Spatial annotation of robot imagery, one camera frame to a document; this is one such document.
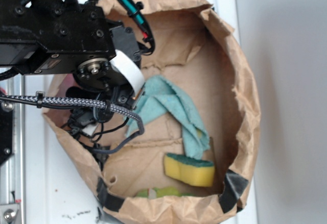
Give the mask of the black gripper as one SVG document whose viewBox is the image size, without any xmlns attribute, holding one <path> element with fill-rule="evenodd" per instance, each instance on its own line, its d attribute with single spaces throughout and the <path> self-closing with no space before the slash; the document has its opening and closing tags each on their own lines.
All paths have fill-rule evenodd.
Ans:
<svg viewBox="0 0 327 224">
<path fill-rule="evenodd" d="M 75 68 L 77 86 L 69 88 L 66 96 L 77 99 L 74 115 L 78 121 L 69 120 L 75 133 L 90 124 L 110 121 L 118 112 L 113 105 L 125 109 L 128 118 L 134 115 L 145 83 L 140 47 L 132 28 L 111 20 L 69 43 L 75 55 L 69 64 Z"/>
</svg>

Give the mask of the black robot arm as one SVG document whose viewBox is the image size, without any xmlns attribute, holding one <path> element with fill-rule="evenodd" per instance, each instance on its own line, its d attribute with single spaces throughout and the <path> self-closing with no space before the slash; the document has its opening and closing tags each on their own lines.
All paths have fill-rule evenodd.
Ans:
<svg viewBox="0 0 327 224">
<path fill-rule="evenodd" d="M 109 20 L 98 0 L 1 0 L 1 80 L 30 74 L 71 74 L 82 97 L 1 94 L 12 103 L 85 112 L 107 122 L 121 114 L 144 132 L 134 113 L 144 90 L 141 56 L 149 50 L 133 29 Z"/>
</svg>

